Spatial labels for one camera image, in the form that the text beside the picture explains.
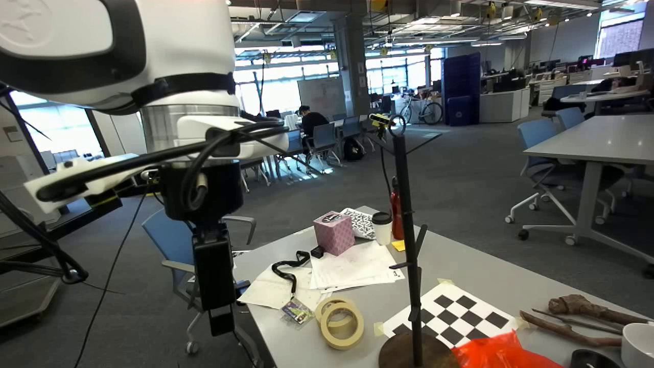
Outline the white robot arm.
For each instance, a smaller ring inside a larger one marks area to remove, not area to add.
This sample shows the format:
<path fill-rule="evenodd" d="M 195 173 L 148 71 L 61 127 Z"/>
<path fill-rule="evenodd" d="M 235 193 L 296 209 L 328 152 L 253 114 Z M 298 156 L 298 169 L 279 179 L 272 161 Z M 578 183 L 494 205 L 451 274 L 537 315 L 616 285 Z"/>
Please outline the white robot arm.
<path fill-rule="evenodd" d="M 235 90 L 227 0 L 0 0 L 0 82 L 102 114 L 160 103 L 201 105 Z M 243 205 L 239 154 L 279 128 L 241 117 L 186 114 L 177 143 L 27 183 L 53 210 L 156 169 L 165 215 L 193 227 L 201 309 L 216 335 L 238 330 L 238 291 L 224 217 Z"/>

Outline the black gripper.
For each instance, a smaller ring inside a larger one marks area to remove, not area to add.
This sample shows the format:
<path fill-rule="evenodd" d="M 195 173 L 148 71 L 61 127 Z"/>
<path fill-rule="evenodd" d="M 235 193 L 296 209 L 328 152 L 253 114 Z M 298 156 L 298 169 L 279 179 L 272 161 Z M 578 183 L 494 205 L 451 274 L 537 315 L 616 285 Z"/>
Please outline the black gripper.
<path fill-rule="evenodd" d="M 243 205 L 238 161 L 211 161 L 198 171 L 188 161 L 160 167 L 165 215 L 193 222 L 193 255 L 201 305 L 213 335 L 235 332 L 235 278 L 224 217 Z"/>

